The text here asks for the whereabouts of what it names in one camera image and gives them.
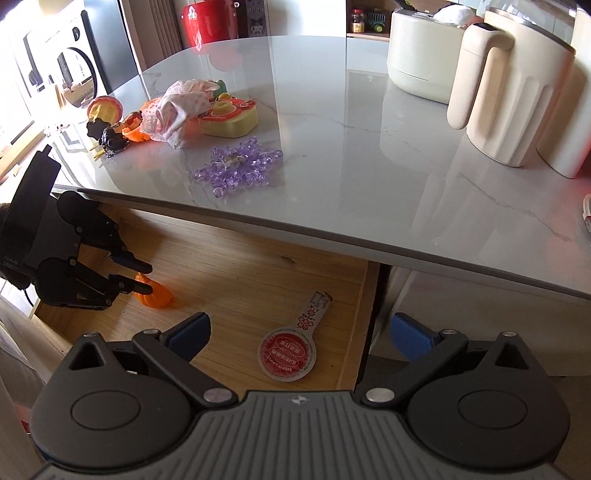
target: table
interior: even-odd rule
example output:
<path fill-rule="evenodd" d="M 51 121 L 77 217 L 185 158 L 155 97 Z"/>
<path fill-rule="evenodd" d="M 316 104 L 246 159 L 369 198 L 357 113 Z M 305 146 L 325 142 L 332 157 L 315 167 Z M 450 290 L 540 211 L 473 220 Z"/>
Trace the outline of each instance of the table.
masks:
<path fill-rule="evenodd" d="M 64 164 L 56 189 L 414 270 L 591 299 L 587 172 L 569 180 L 537 154 L 520 169 L 486 157 L 449 127 L 445 105 L 388 80 L 387 47 L 330 37 L 219 42 L 184 50 L 115 92 L 131 111 L 176 80 L 211 78 L 255 99 L 252 135 L 284 152 L 268 187 L 217 199 L 190 180 L 212 146 L 240 141 L 196 132 L 180 150 L 132 145 L 101 167 L 88 155 L 56 154 Z"/>

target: purple plastic snowflake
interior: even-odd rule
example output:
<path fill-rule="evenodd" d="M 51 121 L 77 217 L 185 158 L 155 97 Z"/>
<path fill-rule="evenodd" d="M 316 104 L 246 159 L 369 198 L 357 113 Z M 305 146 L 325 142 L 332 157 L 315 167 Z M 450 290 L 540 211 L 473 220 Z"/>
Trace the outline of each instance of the purple plastic snowflake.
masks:
<path fill-rule="evenodd" d="M 236 148 L 213 147 L 211 164 L 192 172 L 191 178 L 211 183 L 220 198 L 239 186 L 269 185 L 269 169 L 282 158 L 281 150 L 263 150 L 252 137 Z"/>

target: pink fabric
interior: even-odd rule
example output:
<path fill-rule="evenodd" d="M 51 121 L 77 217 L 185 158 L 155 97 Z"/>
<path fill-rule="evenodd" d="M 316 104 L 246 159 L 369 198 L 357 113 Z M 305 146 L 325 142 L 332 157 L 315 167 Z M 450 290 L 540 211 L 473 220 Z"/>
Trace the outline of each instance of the pink fabric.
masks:
<path fill-rule="evenodd" d="M 185 122 L 211 108 L 209 103 L 219 85 L 208 80 L 179 80 L 174 82 L 160 101 L 145 112 L 139 128 L 158 142 L 168 142 L 179 148 Z"/>

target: red circular sticker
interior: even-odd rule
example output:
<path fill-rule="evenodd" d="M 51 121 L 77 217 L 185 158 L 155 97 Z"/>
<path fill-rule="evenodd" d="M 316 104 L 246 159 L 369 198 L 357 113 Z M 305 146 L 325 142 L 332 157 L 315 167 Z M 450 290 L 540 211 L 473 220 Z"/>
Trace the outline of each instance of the red circular sticker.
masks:
<path fill-rule="evenodd" d="M 259 363 L 276 380 L 297 380 L 312 367 L 313 353 L 312 344 L 303 335 L 291 329 L 276 330 L 259 345 Z"/>

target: wooden drawer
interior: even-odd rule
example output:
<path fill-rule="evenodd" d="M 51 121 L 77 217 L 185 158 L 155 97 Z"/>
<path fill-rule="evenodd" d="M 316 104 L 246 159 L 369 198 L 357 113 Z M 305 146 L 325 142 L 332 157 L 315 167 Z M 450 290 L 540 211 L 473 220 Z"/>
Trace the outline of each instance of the wooden drawer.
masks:
<path fill-rule="evenodd" d="M 212 337 L 193 364 L 239 395 L 355 386 L 378 264 L 153 213 L 103 209 L 119 223 L 129 250 L 153 265 L 150 277 L 170 288 L 175 301 L 170 308 L 150 309 L 133 295 L 120 295 L 102 312 L 42 304 L 35 320 L 62 352 L 85 332 L 128 340 L 145 328 L 166 330 L 204 311 L 212 319 Z M 131 274 L 91 247 L 81 249 L 79 260 L 102 274 Z M 314 333 L 316 364 L 296 382 L 274 381 L 258 365 L 258 344 L 267 332 L 291 324 L 316 290 L 334 299 Z"/>

